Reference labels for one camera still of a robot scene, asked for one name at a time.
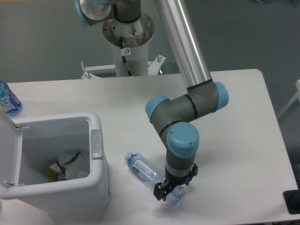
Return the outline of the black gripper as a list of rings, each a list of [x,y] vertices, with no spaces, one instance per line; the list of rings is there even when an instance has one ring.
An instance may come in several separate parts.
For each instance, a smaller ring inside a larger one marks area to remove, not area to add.
[[[165,181],[155,184],[153,194],[158,201],[166,201],[167,196],[178,186],[188,186],[192,179],[198,174],[198,166],[194,163],[193,167],[186,170],[165,168]]]

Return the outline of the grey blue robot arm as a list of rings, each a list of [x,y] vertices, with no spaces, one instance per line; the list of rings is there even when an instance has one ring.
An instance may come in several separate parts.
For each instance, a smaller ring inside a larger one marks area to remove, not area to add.
[[[202,57],[182,0],[155,2],[187,93],[175,99],[152,98],[147,116],[166,147],[165,180],[154,186],[154,196],[165,200],[179,185],[188,185],[197,175],[195,155],[199,133],[191,121],[224,108],[229,95],[214,82]],[[76,0],[85,26],[103,24],[103,35],[113,50],[117,76],[148,75],[148,43],[154,34],[152,19],[142,12],[138,0]]]

